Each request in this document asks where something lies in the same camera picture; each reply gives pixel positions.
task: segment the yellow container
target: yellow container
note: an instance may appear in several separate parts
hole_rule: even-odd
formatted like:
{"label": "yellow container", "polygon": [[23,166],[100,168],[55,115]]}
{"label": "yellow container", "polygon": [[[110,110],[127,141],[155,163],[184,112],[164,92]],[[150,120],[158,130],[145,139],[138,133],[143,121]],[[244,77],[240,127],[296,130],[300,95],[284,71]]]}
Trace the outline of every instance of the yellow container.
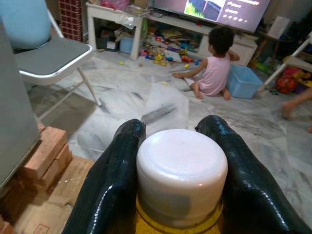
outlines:
{"label": "yellow container", "polygon": [[187,228],[175,229],[156,223],[150,219],[142,210],[138,201],[136,201],[136,209],[138,218],[136,222],[136,234],[221,234],[217,221],[222,213],[222,202],[201,224]]}

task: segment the blue chair back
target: blue chair back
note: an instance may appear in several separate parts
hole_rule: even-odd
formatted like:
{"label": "blue chair back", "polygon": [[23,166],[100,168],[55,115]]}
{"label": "blue chair back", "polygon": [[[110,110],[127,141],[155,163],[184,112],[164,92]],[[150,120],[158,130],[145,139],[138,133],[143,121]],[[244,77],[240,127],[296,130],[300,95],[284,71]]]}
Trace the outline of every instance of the blue chair back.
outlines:
{"label": "blue chair back", "polygon": [[14,49],[35,49],[50,37],[44,0],[0,0],[0,18]]}

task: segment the red brick wall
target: red brick wall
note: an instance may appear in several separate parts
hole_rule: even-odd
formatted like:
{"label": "red brick wall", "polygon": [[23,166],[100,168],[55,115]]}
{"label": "red brick wall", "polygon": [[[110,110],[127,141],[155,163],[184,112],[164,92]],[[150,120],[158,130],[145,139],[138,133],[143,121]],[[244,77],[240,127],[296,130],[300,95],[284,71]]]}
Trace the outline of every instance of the red brick wall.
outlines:
{"label": "red brick wall", "polygon": [[64,37],[82,41],[81,0],[58,0]]}

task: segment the orange toy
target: orange toy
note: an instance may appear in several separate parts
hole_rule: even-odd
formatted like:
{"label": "orange toy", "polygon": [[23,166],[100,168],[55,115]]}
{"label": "orange toy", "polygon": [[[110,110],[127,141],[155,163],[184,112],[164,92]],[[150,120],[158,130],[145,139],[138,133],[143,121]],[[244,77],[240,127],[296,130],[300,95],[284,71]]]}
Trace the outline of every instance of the orange toy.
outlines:
{"label": "orange toy", "polygon": [[275,88],[282,94],[288,94],[291,91],[295,90],[298,82],[292,76],[281,76],[276,80]]}

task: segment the child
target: child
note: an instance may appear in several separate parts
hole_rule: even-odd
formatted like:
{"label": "child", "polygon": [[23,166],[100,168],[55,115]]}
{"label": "child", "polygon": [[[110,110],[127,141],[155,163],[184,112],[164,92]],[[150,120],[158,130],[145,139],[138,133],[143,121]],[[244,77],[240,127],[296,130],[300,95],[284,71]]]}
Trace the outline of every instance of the child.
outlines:
{"label": "child", "polygon": [[[215,96],[220,92],[225,100],[231,100],[231,94],[226,88],[230,71],[230,61],[238,61],[239,55],[229,51],[233,45],[234,32],[225,26],[216,27],[209,33],[208,50],[212,57],[205,58],[193,71],[186,73],[173,73],[175,78],[183,78],[194,91],[197,98],[204,95]],[[202,77],[196,75],[205,69]]]}

